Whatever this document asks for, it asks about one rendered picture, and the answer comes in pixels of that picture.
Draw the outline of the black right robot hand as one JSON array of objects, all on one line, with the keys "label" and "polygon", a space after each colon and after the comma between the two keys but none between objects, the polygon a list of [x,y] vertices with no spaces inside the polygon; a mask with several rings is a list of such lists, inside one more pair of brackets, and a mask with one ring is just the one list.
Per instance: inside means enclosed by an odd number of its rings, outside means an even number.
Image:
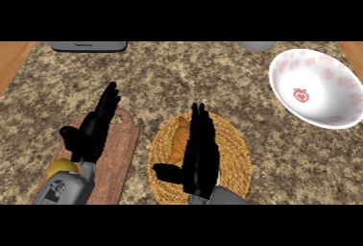
[{"label": "black right robot hand", "polygon": [[184,185],[186,193],[209,199],[217,184],[219,164],[220,152],[213,119],[204,103],[195,103],[184,165],[155,163],[154,170],[161,181]]}]

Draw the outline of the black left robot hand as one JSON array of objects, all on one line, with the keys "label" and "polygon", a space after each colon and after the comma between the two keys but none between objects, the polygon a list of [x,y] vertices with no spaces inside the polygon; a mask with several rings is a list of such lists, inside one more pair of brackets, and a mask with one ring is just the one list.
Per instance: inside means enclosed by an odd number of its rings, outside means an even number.
[{"label": "black left robot hand", "polygon": [[98,162],[120,101],[117,83],[111,82],[101,95],[96,108],[88,114],[80,127],[64,126],[60,129],[65,149],[71,152],[74,162]]}]

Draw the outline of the woven wicker placemat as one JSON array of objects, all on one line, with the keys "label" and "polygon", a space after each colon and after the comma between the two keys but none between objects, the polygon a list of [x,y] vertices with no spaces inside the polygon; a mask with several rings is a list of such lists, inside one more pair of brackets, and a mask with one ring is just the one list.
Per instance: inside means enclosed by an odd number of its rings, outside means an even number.
[{"label": "woven wicker placemat", "polygon": [[[229,189],[241,198],[247,197],[253,180],[253,162],[250,151],[237,127],[216,113],[209,114],[216,129],[216,143],[220,151],[220,178],[217,184]],[[161,205],[188,205],[189,194],[181,184],[158,180],[155,163],[169,163],[172,140],[179,128],[179,118],[191,121],[192,113],[186,112],[169,119],[157,133],[148,156],[148,179],[151,190]]]}]

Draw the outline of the white bowl with pink print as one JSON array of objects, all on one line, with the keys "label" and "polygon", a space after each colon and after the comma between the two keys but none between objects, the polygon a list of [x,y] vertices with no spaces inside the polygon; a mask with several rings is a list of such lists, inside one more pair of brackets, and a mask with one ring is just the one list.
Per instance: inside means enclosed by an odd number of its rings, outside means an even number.
[{"label": "white bowl with pink print", "polygon": [[274,94],[316,127],[340,130],[363,121],[363,84],[344,63],[310,49],[290,49],[271,63]]}]

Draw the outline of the brown wooden cutting board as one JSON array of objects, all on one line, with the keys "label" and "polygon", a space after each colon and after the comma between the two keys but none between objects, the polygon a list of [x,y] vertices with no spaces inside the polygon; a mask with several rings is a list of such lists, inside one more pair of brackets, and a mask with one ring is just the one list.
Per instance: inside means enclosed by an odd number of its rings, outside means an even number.
[{"label": "brown wooden cutting board", "polygon": [[[95,168],[95,187],[88,205],[119,205],[122,201],[139,128],[127,111],[117,110],[116,115],[123,118],[123,122],[110,126],[104,152]],[[52,162],[58,159],[71,160],[71,152],[65,149],[65,145],[61,145]]]}]

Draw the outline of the yellow lemon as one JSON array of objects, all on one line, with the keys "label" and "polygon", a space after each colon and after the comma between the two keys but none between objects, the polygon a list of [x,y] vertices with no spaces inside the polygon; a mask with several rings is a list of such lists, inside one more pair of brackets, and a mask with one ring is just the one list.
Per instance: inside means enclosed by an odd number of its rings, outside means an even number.
[{"label": "yellow lemon", "polygon": [[52,162],[49,166],[46,178],[49,179],[60,171],[77,173],[79,166],[70,159],[58,159]]}]

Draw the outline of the grey flat appliance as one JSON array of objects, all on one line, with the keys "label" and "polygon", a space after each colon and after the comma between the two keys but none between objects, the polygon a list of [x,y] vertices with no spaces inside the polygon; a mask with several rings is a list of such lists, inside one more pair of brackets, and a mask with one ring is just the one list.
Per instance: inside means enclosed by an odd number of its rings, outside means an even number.
[{"label": "grey flat appliance", "polygon": [[108,53],[123,52],[127,49],[126,41],[51,41],[58,52]]}]

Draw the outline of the grey round object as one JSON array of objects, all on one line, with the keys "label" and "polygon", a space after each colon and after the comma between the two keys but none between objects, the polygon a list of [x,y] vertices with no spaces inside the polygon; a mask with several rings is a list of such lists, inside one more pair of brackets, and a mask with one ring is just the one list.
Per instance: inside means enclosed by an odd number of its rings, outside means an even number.
[{"label": "grey round object", "polygon": [[271,50],[275,46],[274,41],[240,41],[238,45],[253,51],[253,52],[265,52]]}]

